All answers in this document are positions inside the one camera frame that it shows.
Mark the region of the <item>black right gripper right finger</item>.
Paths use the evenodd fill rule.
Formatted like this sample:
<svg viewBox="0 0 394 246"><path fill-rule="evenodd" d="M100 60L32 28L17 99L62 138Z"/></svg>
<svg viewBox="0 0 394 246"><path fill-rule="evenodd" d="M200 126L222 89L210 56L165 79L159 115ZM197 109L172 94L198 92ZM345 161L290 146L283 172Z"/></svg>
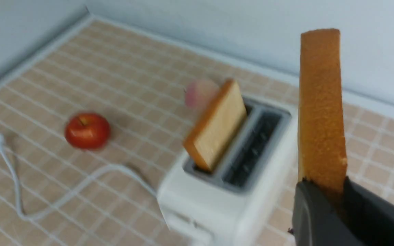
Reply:
<svg viewBox="0 0 394 246"><path fill-rule="evenodd" d="M344 181L344 208L351 233L363 246L394 246L394 205L375 193Z"/></svg>

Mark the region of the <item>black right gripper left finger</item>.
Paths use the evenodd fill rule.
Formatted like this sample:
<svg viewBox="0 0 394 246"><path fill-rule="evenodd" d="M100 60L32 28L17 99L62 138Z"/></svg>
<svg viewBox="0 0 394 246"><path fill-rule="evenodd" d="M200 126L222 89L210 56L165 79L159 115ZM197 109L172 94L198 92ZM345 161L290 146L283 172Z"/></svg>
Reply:
<svg viewBox="0 0 394 246"><path fill-rule="evenodd" d="M336 213L320 189L307 180L297 183L291 234L297 246L364 246Z"/></svg>

